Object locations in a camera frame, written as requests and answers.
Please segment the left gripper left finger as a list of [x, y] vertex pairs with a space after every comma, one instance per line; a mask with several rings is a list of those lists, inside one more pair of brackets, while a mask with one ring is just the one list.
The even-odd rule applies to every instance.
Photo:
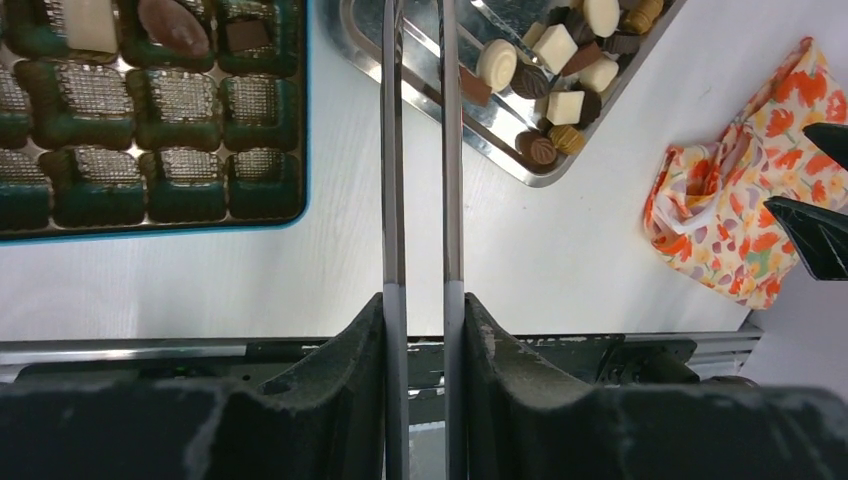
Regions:
[[383, 298], [250, 387], [221, 377], [45, 379], [1, 389], [5, 479], [377, 479]]

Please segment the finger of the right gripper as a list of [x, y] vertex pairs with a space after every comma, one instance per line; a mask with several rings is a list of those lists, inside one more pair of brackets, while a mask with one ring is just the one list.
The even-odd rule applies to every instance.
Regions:
[[787, 233], [812, 278], [847, 280], [846, 214], [780, 196], [764, 206]]
[[804, 135], [825, 155], [848, 169], [848, 126], [817, 122], [803, 128]]

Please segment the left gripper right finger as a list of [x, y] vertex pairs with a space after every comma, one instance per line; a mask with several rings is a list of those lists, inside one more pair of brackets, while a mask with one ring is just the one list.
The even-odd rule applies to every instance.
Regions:
[[847, 406], [821, 389], [608, 388], [556, 368], [465, 301], [473, 479], [843, 479]]

